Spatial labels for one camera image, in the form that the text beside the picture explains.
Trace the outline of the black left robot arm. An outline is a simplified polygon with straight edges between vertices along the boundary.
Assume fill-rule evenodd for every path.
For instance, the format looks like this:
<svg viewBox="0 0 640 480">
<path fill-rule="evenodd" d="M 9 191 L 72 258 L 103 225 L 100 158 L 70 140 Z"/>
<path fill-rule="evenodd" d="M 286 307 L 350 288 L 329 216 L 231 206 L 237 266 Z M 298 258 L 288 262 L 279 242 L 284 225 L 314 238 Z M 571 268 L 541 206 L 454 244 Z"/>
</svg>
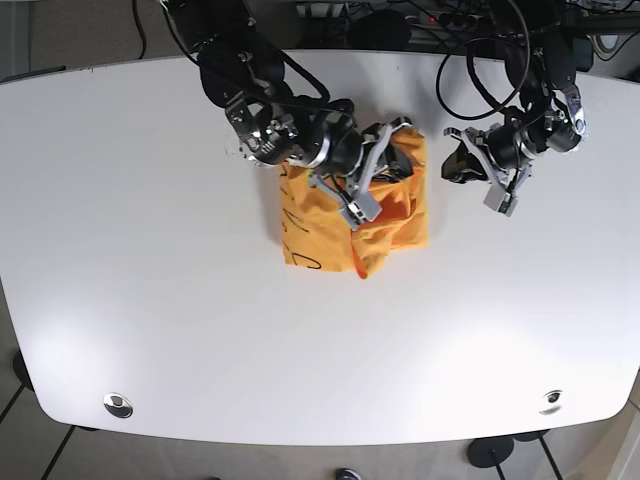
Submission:
<svg viewBox="0 0 640 480">
<path fill-rule="evenodd" d="M 455 184 L 487 183 L 485 205 L 511 216 L 532 161 L 549 150 L 576 150 L 587 125 L 576 84 L 573 40 L 563 30 L 560 2 L 529 6 L 523 1 L 490 1 L 487 11 L 488 26 L 459 47 L 472 85 L 489 106 L 484 115 L 499 114 L 503 121 L 487 130 L 445 129 L 445 136 L 459 145 L 442 164 L 441 176 Z M 497 47 L 504 57 L 512 91 L 502 101 L 477 74 L 475 58 L 483 45 Z"/>
</svg>

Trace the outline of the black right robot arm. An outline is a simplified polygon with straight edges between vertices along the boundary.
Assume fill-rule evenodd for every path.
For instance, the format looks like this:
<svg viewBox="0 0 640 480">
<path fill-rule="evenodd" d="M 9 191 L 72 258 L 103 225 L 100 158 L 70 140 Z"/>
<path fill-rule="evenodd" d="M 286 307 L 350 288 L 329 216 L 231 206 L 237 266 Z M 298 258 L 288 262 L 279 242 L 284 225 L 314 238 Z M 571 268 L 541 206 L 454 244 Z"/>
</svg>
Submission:
<svg viewBox="0 0 640 480">
<path fill-rule="evenodd" d="M 352 230 L 382 211 L 373 182 L 413 174 L 392 145 L 411 121 L 400 116 L 358 131 L 353 101 L 332 99 L 322 82 L 266 39 L 245 2 L 161 6 L 173 40 L 198 67 L 206 97 L 223 109 L 244 158 L 308 170 L 309 185 L 338 203 Z"/>
</svg>

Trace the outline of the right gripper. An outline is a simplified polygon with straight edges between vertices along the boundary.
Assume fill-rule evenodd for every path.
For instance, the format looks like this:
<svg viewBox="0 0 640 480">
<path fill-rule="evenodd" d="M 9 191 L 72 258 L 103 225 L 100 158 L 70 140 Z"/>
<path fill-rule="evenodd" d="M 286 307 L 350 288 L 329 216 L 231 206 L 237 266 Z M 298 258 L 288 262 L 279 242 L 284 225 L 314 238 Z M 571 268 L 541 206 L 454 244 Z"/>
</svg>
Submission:
<svg viewBox="0 0 640 480">
<path fill-rule="evenodd" d="M 412 161 L 392 144 L 394 134 L 413 124 L 400 116 L 360 132 L 351 112 L 351 102 L 335 102 L 329 111 L 305 118 L 244 97 L 225 109 L 245 159 L 308 170 L 309 185 L 336 201 L 343 219 L 357 230 L 382 211 L 370 192 L 373 181 L 399 183 L 414 174 Z"/>
</svg>

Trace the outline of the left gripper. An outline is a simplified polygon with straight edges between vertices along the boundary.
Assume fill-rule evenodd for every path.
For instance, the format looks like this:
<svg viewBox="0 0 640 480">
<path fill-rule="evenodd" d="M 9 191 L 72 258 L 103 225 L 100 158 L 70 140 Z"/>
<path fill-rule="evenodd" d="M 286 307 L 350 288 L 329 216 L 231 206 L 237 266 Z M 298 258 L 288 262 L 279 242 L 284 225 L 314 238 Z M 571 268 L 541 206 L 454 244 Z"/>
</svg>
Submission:
<svg viewBox="0 0 640 480">
<path fill-rule="evenodd" d="M 441 178 L 455 184 L 491 184 L 484 205 L 510 217 L 518 203 L 515 194 L 530 174 L 531 162 L 548 150 L 576 150 L 586 135 L 582 97 L 577 86 L 547 92 L 528 109 L 509 107 L 504 121 L 487 130 L 448 128 L 444 134 L 459 142 L 441 166 Z"/>
</svg>

